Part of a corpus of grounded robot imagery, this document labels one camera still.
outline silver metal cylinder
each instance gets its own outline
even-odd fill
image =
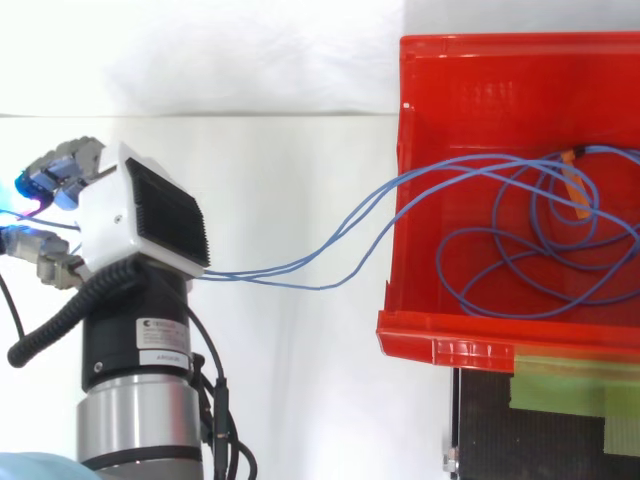
[[[198,394],[173,375],[132,375],[89,391],[78,405],[78,461],[126,450],[200,448]]]

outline red storage bin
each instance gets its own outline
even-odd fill
[[[405,37],[401,42],[399,173],[469,153],[535,157],[584,144],[640,147],[640,34],[507,34]],[[640,223],[640,167],[606,154],[576,165],[600,188],[602,208]],[[401,209],[454,172],[436,172],[398,190]],[[489,226],[500,183],[476,177],[423,200],[396,225],[391,281],[378,337],[391,356],[438,365],[512,372],[518,348],[562,355],[638,361],[640,297],[606,307],[577,307],[548,320],[470,317],[441,285],[435,251],[448,233]],[[558,182],[556,193],[567,196]],[[529,193],[509,188],[500,228],[533,239]],[[542,210],[548,208],[540,202]],[[553,224],[557,241],[584,231]],[[603,222],[599,235],[620,232]],[[577,254],[580,261],[619,258],[631,241]],[[443,257],[450,283],[461,289],[499,260],[490,235],[451,242]],[[584,292],[597,277],[560,268],[543,258],[522,261],[531,276],[566,294]],[[629,262],[599,292],[640,288],[640,259]],[[469,299],[501,312],[526,314],[562,303],[499,268]]]

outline light blue object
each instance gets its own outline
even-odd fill
[[[632,161],[635,164],[640,165],[640,152],[638,150],[630,150],[630,149],[621,150],[621,149],[617,149],[609,146],[593,145],[593,146],[585,147],[585,153],[586,154],[614,153]],[[485,161],[494,160],[502,163],[498,163],[496,165],[491,165],[483,168],[473,168],[470,166],[461,165],[463,163],[469,163],[469,162],[475,162],[475,161],[481,161],[481,160],[485,160]],[[520,167],[520,168],[518,171],[516,171],[516,173],[512,174],[510,177],[505,177],[503,175],[494,173],[497,171],[511,169],[514,167]],[[520,175],[522,175],[523,173],[531,169],[537,170],[539,172],[539,177],[535,182],[535,185],[529,185],[529,184],[525,184],[517,181],[517,178]],[[360,223],[360,221],[362,221],[369,214],[369,212],[371,212],[371,210],[382,200],[382,198],[384,198],[393,189],[397,188],[398,186],[416,177],[425,175],[429,172],[438,171],[438,170],[440,171],[456,170],[463,173],[461,175],[458,175],[457,177],[448,179],[442,182],[441,184],[438,184],[428,190],[425,190],[416,198],[414,198],[411,202],[409,202],[404,208],[402,208],[396,214],[396,216],[385,226],[385,228],[382,230],[380,235],[378,235],[378,237],[373,242],[373,245],[369,248],[369,250],[367,250],[364,257],[358,263],[356,268],[349,275],[347,275],[345,278],[343,278],[339,282],[315,287],[315,286],[295,285],[295,284],[281,283],[281,282],[271,282],[271,281],[264,280],[265,278],[284,275],[284,274],[293,272],[307,265],[308,263],[313,261],[316,257],[318,257],[322,252],[328,249],[331,245],[333,245],[336,241],[338,241],[340,238],[346,235],[358,223]],[[569,171],[570,173],[578,176],[587,185],[588,191],[585,190],[585,188],[583,188],[582,186],[573,182],[568,176],[565,176],[563,171]],[[465,155],[462,157],[456,157],[456,158],[445,160],[433,165],[429,165],[424,168],[419,168],[419,169],[412,170],[410,172],[406,172],[403,175],[400,175],[399,177],[385,183],[380,188],[378,188],[375,192],[369,195],[360,205],[358,205],[358,207],[356,207],[356,209],[351,214],[347,216],[344,222],[338,227],[336,232],[334,232],[334,234],[331,235],[331,237],[325,242],[325,244],[322,245],[315,252],[311,253],[310,255],[307,255],[306,257],[303,257],[299,260],[290,262],[285,265],[266,268],[262,270],[251,270],[251,271],[241,271],[241,272],[216,272],[216,271],[207,270],[206,275],[204,277],[201,277],[201,280],[218,281],[218,282],[219,281],[223,281],[223,282],[245,281],[245,282],[257,283],[261,285],[280,286],[280,287],[286,287],[286,288],[314,290],[314,291],[336,288],[340,285],[343,285],[347,281],[349,281],[360,271],[360,269],[362,268],[364,263],[367,261],[367,259],[369,258],[373,250],[382,240],[383,236],[411,208],[413,208],[415,205],[417,205],[420,201],[422,201],[424,198],[428,197],[429,195],[443,188],[446,188],[450,185],[459,183],[461,181],[464,181],[468,178],[475,177],[477,175],[483,175],[490,178],[494,178],[504,183],[502,188],[499,190],[498,195],[496,196],[496,199],[494,202],[491,226],[490,227],[474,226],[474,227],[464,228],[464,229],[460,229],[455,232],[452,232],[450,235],[446,236],[443,239],[437,251],[436,259],[435,259],[435,268],[438,272],[438,276],[442,282],[442,285],[460,302],[461,308],[464,311],[466,311],[468,314],[474,315],[474,316],[490,315],[494,317],[508,317],[508,318],[530,318],[530,319],[548,318],[548,317],[557,315],[559,313],[562,313],[564,311],[567,311],[577,305],[607,305],[611,303],[624,301],[634,296],[640,295],[640,290],[634,290],[631,292],[623,293],[616,297],[604,298],[599,300],[590,300],[590,297],[596,291],[598,291],[613,275],[615,275],[616,272],[622,267],[622,265],[624,265],[626,262],[631,260],[638,253],[638,250],[640,248],[640,236],[638,235],[638,232],[636,230],[640,228],[640,225],[635,225],[632,227],[624,220],[614,215],[611,215],[609,213],[601,211],[599,209],[600,195],[594,182],[582,171],[578,170],[573,166],[564,164],[562,162],[561,152],[553,153],[551,155],[547,155],[546,157],[537,158],[537,159],[524,159],[524,158],[516,157],[513,155],[505,155],[505,154]],[[546,179],[549,179],[548,185],[546,189],[542,189],[542,185]],[[562,198],[553,194],[552,193],[553,187],[556,180],[561,180],[563,183],[570,184],[574,188],[576,188],[588,200],[589,207],[574,203],[570,200],[567,200],[565,198]],[[531,226],[536,234],[538,241],[540,242],[540,245],[536,245],[522,237],[518,237],[509,232],[505,232],[498,229],[497,227],[498,209],[502,201],[502,198],[504,196],[504,193],[509,186],[516,186],[516,187],[528,190],[532,193],[531,201],[530,201],[529,216],[530,216]],[[573,244],[558,244],[556,242],[553,242],[551,239],[547,238],[544,235],[542,229],[540,228],[540,225],[538,222],[537,206],[538,206],[538,199],[540,196],[547,198],[549,205],[551,207],[551,210],[553,212],[553,215],[558,220],[564,222],[565,224],[577,226],[577,225],[585,225],[590,222],[591,228],[589,229],[589,232],[587,233],[587,235],[581,241]],[[556,203],[562,203],[564,205],[568,205],[573,208],[586,210],[590,213],[590,215],[585,219],[581,219],[577,221],[566,219],[558,213],[556,209]],[[596,232],[598,219],[600,217],[616,223],[624,231],[613,237],[600,240],[598,242],[592,242],[593,236]],[[468,233],[477,233],[477,232],[484,232],[484,233],[491,234],[493,236],[494,241],[496,243],[496,247],[498,248],[498,251],[502,256],[502,260],[496,262],[495,264],[487,267],[485,270],[478,273],[478,275],[476,275],[476,277],[471,279],[471,281],[465,286],[464,289],[462,289],[462,291],[457,292],[449,285],[446,277],[444,276],[444,272],[441,266],[442,252],[446,244],[452,238],[459,235],[464,235]],[[509,237],[515,240],[516,242],[519,242],[520,244],[530,248],[530,250],[521,252],[517,255],[510,257],[507,255],[504,247],[502,246],[502,242],[501,242],[502,237]],[[570,261],[560,255],[560,253],[564,253],[564,252],[572,252],[572,251],[578,251],[578,250],[613,244],[615,242],[626,239],[628,237],[632,237],[635,240],[634,244],[629,248],[626,254],[624,254],[618,261],[612,264],[584,265],[584,264],[579,264],[577,262]],[[562,292],[557,292],[543,285],[540,285],[539,283],[529,278],[525,273],[523,273],[515,265],[515,262],[521,258],[526,258],[526,257],[531,257],[536,255],[553,258],[554,260],[558,261],[563,265],[566,265],[578,270],[606,271],[606,273],[599,281],[595,282],[591,288],[589,288],[579,297],[570,297],[568,295],[563,294]],[[494,311],[482,309],[481,307],[472,304],[465,298],[466,294],[469,292],[469,290],[475,283],[477,283],[479,280],[484,278],[491,271],[495,270],[496,268],[502,267],[504,265],[506,265],[509,269],[513,271],[515,275],[517,275],[519,278],[527,282],[533,288],[547,295],[564,300],[567,303],[564,306],[551,311],[532,312],[529,315],[514,315],[509,312],[494,312]]]
[[[0,480],[100,480],[85,466],[48,453],[0,453]]]

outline white wall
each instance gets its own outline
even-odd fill
[[[317,248],[361,199],[395,175],[396,122],[0,119],[0,178],[13,178],[67,139],[122,139],[156,158],[197,197],[215,268],[261,268]],[[342,278],[393,210],[389,198],[352,238],[291,280],[322,284]],[[259,459],[260,478],[446,478],[441,453],[450,372],[385,357],[375,336],[390,261],[388,237],[361,275],[333,291],[195,285],[190,302],[221,351],[234,416]],[[0,257],[0,272],[28,331],[69,296],[39,285],[32,265]],[[0,351],[6,351],[16,333],[1,303]],[[75,404],[83,395],[79,334],[76,329],[22,370],[0,361],[0,451],[74,456]],[[205,351],[199,338],[194,348]],[[246,478],[242,468],[239,478]]]
[[[639,27],[637,0],[0,0],[0,114],[396,113],[404,34]]]

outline tangled blue cable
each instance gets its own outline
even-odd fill
[[[618,148],[608,147],[608,146],[588,146],[584,148],[584,154],[593,154],[593,153],[614,153],[620,155],[628,160],[640,165],[640,152],[637,150],[622,150]],[[490,165],[482,168],[474,168],[471,166],[467,166],[464,164],[473,163],[477,161],[486,161],[486,160],[494,160],[500,163],[495,165]],[[518,168],[518,170],[510,175],[509,177],[500,175],[498,171],[508,170]],[[309,264],[316,257],[322,254],[325,250],[327,250],[331,245],[337,242],[339,239],[344,237],[351,229],[353,229],[356,225],[358,225],[370,212],[375,208],[375,206],[393,189],[398,186],[413,180],[421,175],[425,175],[429,172],[433,171],[442,171],[442,170],[453,170],[461,172],[460,175],[448,179],[438,185],[435,185],[425,191],[423,191],[420,195],[416,196],[411,202],[409,202],[406,206],[404,206],[391,221],[382,229],[380,234],[376,237],[371,247],[367,250],[365,255],[362,257],[356,268],[345,278],[340,280],[339,282],[322,285],[322,286],[306,286],[306,285],[296,285],[291,283],[282,283],[282,282],[274,282],[265,280],[270,277],[276,277],[280,275],[285,275],[287,273],[291,273],[296,271],[305,265]],[[539,172],[539,176],[534,185],[529,185],[527,183],[523,183],[518,180],[518,178],[523,175],[525,172],[530,170],[536,170]],[[571,173],[577,177],[579,177],[584,184],[588,187],[585,189],[582,185],[579,185],[575,181],[573,181],[569,176],[565,175],[563,172]],[[561,152],[553,153],[551,155],[547,155],[545,157],[539,159],[524,159],[514,155],[505,155],[505,154],[477,154],[477,155],[465,155],[461,157],[452,158],[449,160],[444,160],[442,162],[438,162],[433,165],[429,165],[427,167],[411,170],[406,172],[393,180],[382,185],[376,191],[371,193],[365,200],[360,203],[342,222],[342,224],[338,227],[338,229],[329,237],[329,239],[315,252],[303,257],[299,260],[295,260],[293,262],[287,263],[285,265],[280,265],[272,268],[265,268],[261,270],[248,270],[248,271],[239,271],[239,272],[216,272],[212,270],[207,270],[205,276],[201,277],[201,280],[206,281],[217,281],[217,282],[230,282],[230,281],[244,281],[257,283],[260,285],[271,285],[271,286],[279,286],[286,288],[295,288],[295,289],[303,289],[303,290],[327,290],[331,288],[339,287],[343,285],[351,278],[353,278],[365,264],[367,259],[371,256],[377,245],[380,243],[384,235],[395,225],[395,223],[404,216],[409,210],[411,210],[415,205],[421,202],[424,198],[432,195],[433,193],[442,190],[450,185],[454,185],[456,183],[462,182],[468,178],[475,177],[477,175],[483,175],[489,178],[493,178],[503,182],[498,195],[494,201],[492,215],[491,215],[491,226],[490,227],[469,227],[463,228],[457,231],[454,231],[447,235],[441,242],[437,252],[435,259],[435,267],[442,282],[442,285],[453,295],[459,302],[461,308],[470,315],[478,316],[478,315],[487,315],[493,317],[503,317],[503,318],[522,318],[522,319],[534,319],[534,318],[548,318],[551,316],[558,315],[563,313],[577,305],[607,305],[615,302],[620,302],[624,300],[628,300],[636,295],[640,294],[640,290],[634,290],[632,292],[627,292],[625,294],[606,298],[599,300],[590,300],[591,296],[600,289],[613,275],[616,274],[618,270],[624,265],[626,262],[631,260],[634,255],[637,253],[640,248],[640,236],[637,233],[637,229],[640,227],[636,225],[632,227],[624,220],[611,215],[607,212],[600,210],[600,194],[594,182],[581,170],[566,165],[562,162]],[[545,180],[549,179],[546,189],[543,189],[542,186],[545,183]],[[585,206],[582,204],[575,203],[571,200],[567,200],[565,198],[559,197],[555,195],[553,192],[554,185],[556,180],[561,180],[566,184],[570,184],[573,186],[585,199],[587,199],[589,206]],[[504,194],[509,186],[516,186],[531,192],[531,199],[529,203],[529,216],[531,221],[532,229],[536,235],[536,238],[539,245],[514,235],[512,233],[500,230],[498,228],[498,211],[501,204],[501,201],[504,197]],[[551,212],[553,215],[561,222],[567,225],[585,225],[590,224],[590,229],[585,238],[580,240],[579,242],[575,242],[573,244],[560,244],[552,241],[548,238],[542,231],[539,218],[538,218],[538,202],[540,197],[545,197],[549,203],[551,208]],[[581,220],[569,220],[564,218],[558,212],[556,208],[556,203],[561,203],[573,208],[579,208],[581,210],[587,211],[589,216],[587,218]],[[606,220],[609,220],[613,223],[616,223],[624,230],[622,233],[615,235],[611,238],[600,240],[597,242],[593,242],[594,234],[597,230],[598,219],[602,217]],[[469,283],[460,291],[456,291],[447,281],[443,270],[442,270],[442,254],[443,251],[453,238],[469,234],[469,233],[487,233],[492,235],[494,242],[496,244],[496,248],[498,249],[501,260],[494,263],[493,265],[487,267],[480,273],[478,273],[473,279],[469,281]],[[564,258],[561,254],[573,251],[579,251],[589,248],[596,248],[601,246],[606,246],[617,241],[620,241],[627,237],[632,237],[634,239],[633,245],[629,248],[629,250],[617,261],[608,265],[583,265],[577,262],[570,261]],[[527,247],[529,250],[518,253],[517,255],[509,256],[503,246],[502,239],[510,238],[511,240]],[[574,269],[582,270],[582,271],[605,271],[606,273],[600,278],[591,288],[589,288],[586,292],[578,297],[570,297],[561,292],[557,292],[550,288],[545,287],[544,285],[539,284],[534,281],[530,277],[528,277],[522,270],[518,268],[516,262],[522,258],[532,257],[542,255],[545,257],[550,257],[556,260],[557,262],[569,266]],[[545,312],[534,312],[528,315],[515,315],[508,312],[495,312],[483,309],[477,305],[474,305],[469,300],[467,300],[466,295],[469,290],[482,278],[486,277],[493,270],[506,266],[509,268],[515,275],[524,280],[526,283],[531,285],[536,290],[539,290],[545,294],[551,295],[555,298],[563,300],[565,305],[560,308],[545,311]]]

